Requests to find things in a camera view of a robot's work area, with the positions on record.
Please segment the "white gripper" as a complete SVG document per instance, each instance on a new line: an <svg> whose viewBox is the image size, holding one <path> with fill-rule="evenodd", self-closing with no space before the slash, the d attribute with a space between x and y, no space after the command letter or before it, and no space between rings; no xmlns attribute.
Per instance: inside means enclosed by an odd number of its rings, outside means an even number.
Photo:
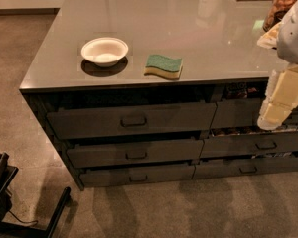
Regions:
<svg viewBox="0 0 298 238"><path fill-rule="evenodd" d="M297 106L298 64L292 64L282 73L274 70L268 79L265 99L259 111L257 126L263 130L275 130L282 125L291 113L290 110L284 107Z"/></svg>

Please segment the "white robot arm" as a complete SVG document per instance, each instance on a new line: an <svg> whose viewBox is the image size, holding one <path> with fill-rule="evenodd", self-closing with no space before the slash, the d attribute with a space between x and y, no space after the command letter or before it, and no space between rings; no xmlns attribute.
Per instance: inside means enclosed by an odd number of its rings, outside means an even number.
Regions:
<svg viewBox="0 0 298 238"><path fill-rule="evenodd" d="M263 130L280 127L298 106L298 0L281 20L276 48L278 56L289 64L269 77L257 119Z"/></svg>

